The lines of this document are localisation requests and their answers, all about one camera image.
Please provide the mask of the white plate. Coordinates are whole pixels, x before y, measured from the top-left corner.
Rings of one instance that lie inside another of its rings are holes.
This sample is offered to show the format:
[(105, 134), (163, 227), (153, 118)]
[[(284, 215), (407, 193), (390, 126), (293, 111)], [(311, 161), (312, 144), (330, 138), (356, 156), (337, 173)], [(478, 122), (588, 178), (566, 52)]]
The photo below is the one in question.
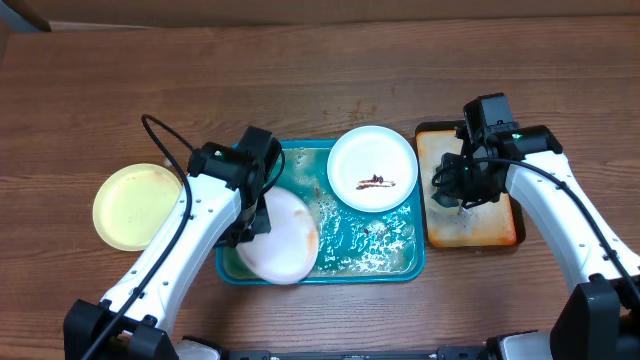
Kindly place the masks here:
[(309, 207), (292, 192), (273, 187), (266, 195), (271, 230), (241, 243), (237, 252), (259, 278), (277, 285), (294, 284), (313, 269), (319, 231)]
[(335, 195), (363, 212), (384, 212), (403, 203), (413, 191), (418, 163), (399, 133), (382, 126), (362, 126), (341, 136), (327, 160)]

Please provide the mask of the dark green sponge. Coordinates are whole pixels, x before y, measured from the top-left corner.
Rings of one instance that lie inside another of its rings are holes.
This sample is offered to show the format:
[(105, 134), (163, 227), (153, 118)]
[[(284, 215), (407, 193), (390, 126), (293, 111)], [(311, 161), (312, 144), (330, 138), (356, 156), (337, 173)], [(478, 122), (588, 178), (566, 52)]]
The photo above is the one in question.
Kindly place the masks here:
[(457, 208), (459, 201), (455, 198), (449, 197), (443, 193), (436, 192), (430, 197), (430, 205), (432, 208), (450, 209)]

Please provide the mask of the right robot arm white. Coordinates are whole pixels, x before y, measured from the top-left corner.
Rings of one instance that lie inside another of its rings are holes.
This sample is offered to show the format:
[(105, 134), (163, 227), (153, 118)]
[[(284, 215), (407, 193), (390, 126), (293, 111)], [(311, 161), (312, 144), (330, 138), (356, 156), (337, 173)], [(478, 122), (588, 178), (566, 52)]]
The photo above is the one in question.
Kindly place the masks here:
[(470, 209), (507, 194), (529, 214), (571, 295), (553, 328), (500, 335), (484, 347), (442, 347), (454, 359), (636, 359), (639, 257), (612, 231), (575, 180), (545, 126), (521, 127), (502, 93), (463, 108), (460, 154), (441, 158), (429, 201)]

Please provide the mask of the yellow plate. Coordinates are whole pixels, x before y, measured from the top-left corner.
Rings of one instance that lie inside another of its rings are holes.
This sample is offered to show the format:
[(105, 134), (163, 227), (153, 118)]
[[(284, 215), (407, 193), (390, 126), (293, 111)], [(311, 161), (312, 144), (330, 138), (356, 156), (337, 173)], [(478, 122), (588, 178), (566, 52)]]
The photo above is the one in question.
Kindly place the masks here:
[(115, 249), (141, 251), (163, 225), (181, 191), (181, 182), (164, 167), (147, 163), (124, 167), (102, 184), (94, 198), (94, 228)]

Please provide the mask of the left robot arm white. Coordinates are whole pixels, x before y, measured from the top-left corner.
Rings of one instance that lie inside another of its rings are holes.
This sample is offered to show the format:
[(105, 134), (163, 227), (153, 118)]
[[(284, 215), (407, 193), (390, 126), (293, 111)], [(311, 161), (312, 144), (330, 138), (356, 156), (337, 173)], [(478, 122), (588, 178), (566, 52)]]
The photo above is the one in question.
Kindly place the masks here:
[(281, 154), (274, 135), (256, 127), (234, 147), (209, 142), (195, 150), (178, 200), (139, 259), (99, 303), (78, 300), (66, 315), (66, 358), (222, 358), (203, 340), (173, 344), (170, 333), (210, 251), (270, 231), (264, 195)]

